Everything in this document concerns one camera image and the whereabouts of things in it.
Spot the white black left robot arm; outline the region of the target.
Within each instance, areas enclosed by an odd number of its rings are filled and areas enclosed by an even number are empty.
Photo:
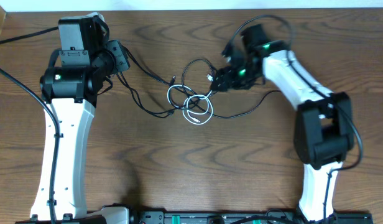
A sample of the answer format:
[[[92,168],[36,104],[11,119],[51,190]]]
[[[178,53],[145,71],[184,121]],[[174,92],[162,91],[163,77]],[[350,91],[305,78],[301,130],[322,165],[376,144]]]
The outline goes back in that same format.
[[[103,15],[63,17],[61,47],[40,78],[45,112],[45,148],[39,189],[27,223],[129,223],[123,205],[88,212],[86,147],[98,93],[112,74],[129,68],[125,49],[109,38]]]

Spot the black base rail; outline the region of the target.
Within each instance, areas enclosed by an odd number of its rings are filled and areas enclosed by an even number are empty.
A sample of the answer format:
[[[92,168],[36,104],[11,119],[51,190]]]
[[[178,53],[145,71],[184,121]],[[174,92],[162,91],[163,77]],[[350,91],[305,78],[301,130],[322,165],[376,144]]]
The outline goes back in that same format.
[[[106,207],[88,215],[99,223],[124,224],[229,224],[229,223],[308,223],[300,214],[278,209],[264,213],[185,213],[130,211],[125,207]]]

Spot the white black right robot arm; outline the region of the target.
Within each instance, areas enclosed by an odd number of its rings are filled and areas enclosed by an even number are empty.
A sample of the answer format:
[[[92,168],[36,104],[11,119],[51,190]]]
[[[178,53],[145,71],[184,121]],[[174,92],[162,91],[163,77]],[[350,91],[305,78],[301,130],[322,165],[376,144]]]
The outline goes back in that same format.
[[[271,41],[261,25],[243,29],[244,51],[230,40],[222,54],[229,66],[217,71],[213,91],[248,90],[258,78],[271,81],[296,111],[293,145],[304,164],[303,192],[298,210],[306,223],[333,216],[336,176],[354,146],[351,100],[333,93],[302,67],[289,44]]]

